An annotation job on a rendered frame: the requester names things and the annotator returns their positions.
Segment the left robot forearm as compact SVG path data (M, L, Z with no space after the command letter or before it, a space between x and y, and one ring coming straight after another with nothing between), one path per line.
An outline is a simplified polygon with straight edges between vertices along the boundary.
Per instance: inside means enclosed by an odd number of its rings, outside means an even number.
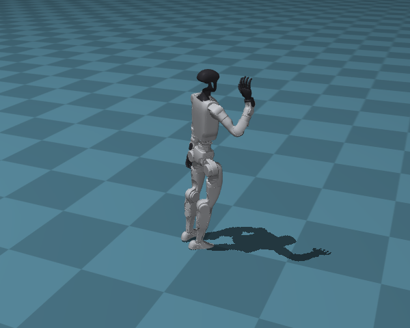
M199 139L198 139L198 138L195 136L195 134L194 134L193 124L191 124L191 131L192 131L192 133L191 133L191 141L190 141L190 143L193 144L193 148L192 148L192 149L194 149L195 146L198 146ZM189 143L189 144L190 144L190 143Z

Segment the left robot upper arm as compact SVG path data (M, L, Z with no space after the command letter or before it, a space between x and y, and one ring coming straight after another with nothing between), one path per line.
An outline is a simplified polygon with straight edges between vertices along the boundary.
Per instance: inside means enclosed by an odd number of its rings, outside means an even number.
M196 94L200 94L200 93L194 93L194 94L192 94L191 95L191 103L192 103L192 123L193 123L193 98L194 98L194 96L196 95Z

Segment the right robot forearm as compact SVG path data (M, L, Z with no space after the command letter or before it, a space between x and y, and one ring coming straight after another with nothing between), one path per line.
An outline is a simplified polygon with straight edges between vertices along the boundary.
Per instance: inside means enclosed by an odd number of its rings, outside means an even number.
M255 103L256 105L256 103ZM254 106L255 107L255 106ZM243 114L238 121L238 124L234 127L234 134L241 135L243 131L249 126L249 121L251 116L254 114L254 107L252 107L250 102L245 103L245 108L243 110Z

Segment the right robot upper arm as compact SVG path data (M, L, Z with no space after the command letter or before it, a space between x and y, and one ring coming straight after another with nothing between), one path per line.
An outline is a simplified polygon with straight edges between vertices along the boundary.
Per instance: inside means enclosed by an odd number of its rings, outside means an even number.
M213 103L208 107L208 110L210 111L210 115L214 119L218 120L233 136L240 137L244 134L244 131L241 135L234 134L235 126L233 125L231 118L226 114L222 106Z

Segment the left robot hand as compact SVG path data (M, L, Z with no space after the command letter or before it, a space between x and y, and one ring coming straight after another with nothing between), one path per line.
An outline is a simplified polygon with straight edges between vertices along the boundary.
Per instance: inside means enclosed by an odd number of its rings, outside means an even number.
M189 150L192 150L192 148L193 148L193 144L190 143L190 144L189 144ZM190 169L191 169L191 166L192 166L192 162L190 162L190 160L189 160L189 158L188 158L188 154L187 154L187 159L186 159L186 166L187 166L188 168L190 168Z

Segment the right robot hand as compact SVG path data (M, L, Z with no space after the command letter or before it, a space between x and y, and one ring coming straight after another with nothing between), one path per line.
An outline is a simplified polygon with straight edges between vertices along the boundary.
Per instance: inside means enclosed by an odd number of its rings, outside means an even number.
M242 96L245 97L244 99L245 103L250 102L252 107L254 107L255 102L254 102L254 98L251 97L251 85L250 85L252 78L249 80L249 82L248 82L249 77L247 77L246 80L245 78L246 76L241 78L240 84L238 84L238 89L240 93L242 94ZM247 85L247 82L248 82L248 85Z

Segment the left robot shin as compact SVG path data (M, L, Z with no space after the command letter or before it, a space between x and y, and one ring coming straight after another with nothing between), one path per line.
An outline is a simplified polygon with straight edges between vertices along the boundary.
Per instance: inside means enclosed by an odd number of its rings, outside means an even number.
M188 191L189 189L187 189ZM186 231L188 230L188 233L192 233L193 231L193 225L195 222L195 217L196 217L196 212L197 212L197 208L196 208L196 202L190 202L189 200L186 199L186 194L187 191L185 192L185 201L184 201L184 215L186 217ZM199 201L200 199L198 199ZM192 229L191 229L192 228Z

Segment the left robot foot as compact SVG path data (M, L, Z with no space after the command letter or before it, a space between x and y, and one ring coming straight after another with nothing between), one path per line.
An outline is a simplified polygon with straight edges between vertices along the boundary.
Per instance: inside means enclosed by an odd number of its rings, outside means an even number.
M191 228L192 229L192 228ZM188 230L182 233L181 240L187 241L197 235L197 228L193 228L192 233L188 233Z

